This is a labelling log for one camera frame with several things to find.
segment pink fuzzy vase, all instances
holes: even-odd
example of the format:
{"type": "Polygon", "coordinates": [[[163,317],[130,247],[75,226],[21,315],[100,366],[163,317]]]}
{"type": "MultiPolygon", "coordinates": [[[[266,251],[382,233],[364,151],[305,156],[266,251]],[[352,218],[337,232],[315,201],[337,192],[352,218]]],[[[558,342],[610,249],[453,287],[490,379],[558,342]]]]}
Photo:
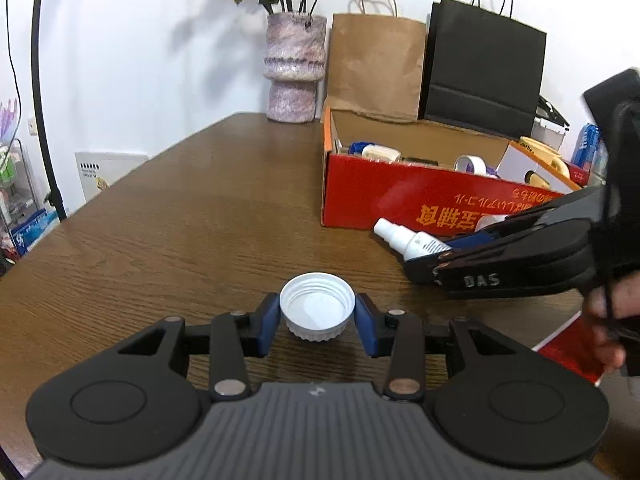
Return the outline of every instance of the pink fuzzy vase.
{"type": "Polygon", "coordinates": [[[267,117],[281,123],[316,118],[318,81],[324,78],[326,18],[297,12],[269,16],[264,76],[271,79],[267,117]]]}

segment wooden table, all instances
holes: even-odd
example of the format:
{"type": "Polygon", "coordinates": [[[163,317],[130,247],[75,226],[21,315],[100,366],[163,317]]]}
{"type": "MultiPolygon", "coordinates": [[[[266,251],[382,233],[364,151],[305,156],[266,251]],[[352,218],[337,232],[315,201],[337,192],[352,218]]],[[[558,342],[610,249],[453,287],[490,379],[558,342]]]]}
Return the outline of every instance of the wooden table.
{"type": "MultiPolygon", "coordinates": [[[[317,126],[235,115],[120,180],[1,280],[0,444],[21,471],[40,461],[26,401],[51,376],[170,314],[196,324],[253,310],[302,272],[338,274],[382,310],[402,307],[433,322],[476,316],[528,345],[579,309],[572,292],[448,301],[435,287],[411,285],[372,233],[320,225],[321,159],[317,126]]],[[[353,328],[312,344],[281,326],[270,356],[249,368],[252,380],[379,381],[386,362],[366,357],[353,328]]],[[[206,366],[192,365],[197,384],[206,385],[206,366]]],[[[428,367],[430,384],[444,380],[438,358],[428,367]]],[[[640,478],[640,416],[621,408],[629,400],[620,382],[604,382],[614,423],[597,462],[640,478]]]]}

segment spray bottle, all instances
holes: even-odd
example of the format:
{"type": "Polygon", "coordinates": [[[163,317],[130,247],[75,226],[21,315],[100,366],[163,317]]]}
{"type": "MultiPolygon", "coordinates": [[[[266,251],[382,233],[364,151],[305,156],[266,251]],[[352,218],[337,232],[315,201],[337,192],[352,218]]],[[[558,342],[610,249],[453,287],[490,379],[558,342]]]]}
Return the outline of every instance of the spray bottle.
{"type": "Polygon", "coordinates": [[[405,261],[451,249],[446,243],[425,232],[416,233],[384,218],[376,222],[373,232],[388,242],[393,250],[401,253],[405,261]]]}

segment hand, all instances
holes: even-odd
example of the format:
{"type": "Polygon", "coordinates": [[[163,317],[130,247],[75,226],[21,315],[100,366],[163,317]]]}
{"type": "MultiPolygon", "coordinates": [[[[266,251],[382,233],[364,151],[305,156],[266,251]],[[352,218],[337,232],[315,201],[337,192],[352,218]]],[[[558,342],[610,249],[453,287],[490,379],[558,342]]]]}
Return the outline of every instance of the hand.
{"type": "MultiPolygon", "coordinates": [[[[640,316],[640,272],[617,282],[613,286],[611,301],[617,319],[640,316]]],[[[607,372],[620,368],[625,363],[625,349],[621,344],[611,341],[607,336],[606,327],[600,324],[607,317],[602,287],[595,289],[585,298],[582,315],[593,331],[596,358],[605,365],[607,372]]]]}

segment electrical outlet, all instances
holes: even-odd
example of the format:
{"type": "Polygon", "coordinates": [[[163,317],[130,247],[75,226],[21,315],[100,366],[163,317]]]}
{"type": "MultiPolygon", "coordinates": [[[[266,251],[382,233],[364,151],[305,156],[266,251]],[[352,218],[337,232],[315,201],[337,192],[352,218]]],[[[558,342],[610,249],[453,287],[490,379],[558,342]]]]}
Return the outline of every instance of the electrical outlet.
{"type": "Polygon", "coordinates": [[[36,118],[34,116],[29,117],[29,120],[27,121],[27,124],[29,125],[29,134],[32,136],[37,136],[38,135],[38,125],[36,124],[36,118]]]}

